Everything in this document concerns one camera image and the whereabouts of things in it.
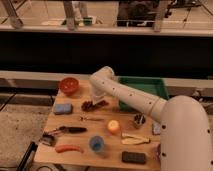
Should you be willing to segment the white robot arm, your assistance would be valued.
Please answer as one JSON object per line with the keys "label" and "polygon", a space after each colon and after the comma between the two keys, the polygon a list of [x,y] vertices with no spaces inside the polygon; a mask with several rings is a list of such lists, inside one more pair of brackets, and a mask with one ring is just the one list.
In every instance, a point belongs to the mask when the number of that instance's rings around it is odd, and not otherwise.
{"label": "white robot arm", "polygon": [[106,94],[148,115],[161,125],[161,171],[213,171],[213,140],[207,113],[195,99],[179,95],[169,100],[114,80],[105,66],[90,78],[91,99]]}

